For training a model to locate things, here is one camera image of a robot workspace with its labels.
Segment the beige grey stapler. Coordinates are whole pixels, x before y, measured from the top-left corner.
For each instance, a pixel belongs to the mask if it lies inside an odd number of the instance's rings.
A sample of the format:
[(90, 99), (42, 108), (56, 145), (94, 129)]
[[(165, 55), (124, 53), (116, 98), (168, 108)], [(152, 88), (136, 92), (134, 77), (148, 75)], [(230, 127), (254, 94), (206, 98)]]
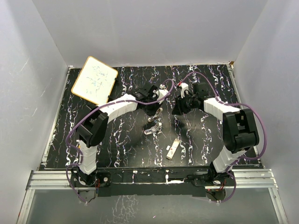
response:
[(162, 111), (163, 111), (162, 107), (158, 108), (155, 115), (148, 118), (148, 123), (151, 123), (151, 122), (154, 122), (155, 120), (157, 120), (160, 117), (160, 115), (162, 114)]

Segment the white staple box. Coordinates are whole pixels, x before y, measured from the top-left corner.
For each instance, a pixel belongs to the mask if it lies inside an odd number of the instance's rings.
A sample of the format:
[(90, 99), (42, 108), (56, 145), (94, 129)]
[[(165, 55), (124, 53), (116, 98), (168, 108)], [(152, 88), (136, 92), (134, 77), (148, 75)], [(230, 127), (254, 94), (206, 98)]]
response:
[(176, 139), (174, 140), (172, 146), (169, 148), (168, 153), (167, 153), (167, 155), (166, 155), (166, 158), (167, 158), (168, 160), (172, 160), (172, 158), (173, 158), (173, 156), (174, 156), (174, 154), (175, 154), (175, 152), (176, 152), (176, 150), (177, 150), (179, 144), (180, 144), (180, 139), (176, 138)]

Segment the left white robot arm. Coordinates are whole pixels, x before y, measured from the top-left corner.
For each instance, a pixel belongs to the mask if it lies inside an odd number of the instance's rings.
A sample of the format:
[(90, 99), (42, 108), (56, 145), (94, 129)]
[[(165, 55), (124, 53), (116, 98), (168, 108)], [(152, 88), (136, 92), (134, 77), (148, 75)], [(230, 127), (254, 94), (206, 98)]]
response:
[(128, 112), (142, 109), (148, 116), (153, 117), (163, 103), (163, 97), (168, 91), (164, 85), (157, 88), (154, 85), (143, 87), (129, 94), (124, 94), (109, 103), (95, 107), (93, 114), (76, 129), (79, 136), (77, 140), (81, 154), (79, 156), (78, 170), (82, 172), (81, 182), (92, 186), (96, 182), (96, 153), (98, 145), (103, 141), (107, 125), (114, 119)]

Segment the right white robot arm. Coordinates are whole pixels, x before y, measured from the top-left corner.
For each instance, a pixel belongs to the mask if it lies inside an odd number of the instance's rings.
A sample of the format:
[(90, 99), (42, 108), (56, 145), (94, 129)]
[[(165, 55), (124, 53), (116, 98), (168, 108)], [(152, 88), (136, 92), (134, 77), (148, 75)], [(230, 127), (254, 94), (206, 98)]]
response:
[(209, 182), (219, 185), (225, 180), (231, 164), (259, 143), (254, 114), (251, 109), (242, 110), (222, 103), (218, 97), (212, 97), (205, 83), (193, 84), (193, 92), (189, 91), (186, 83), (179, 83), (178, 86), (180, 96), (175, 99), (173, 115), (199, 109), (222, 122), (224, 146), (208, 170)]

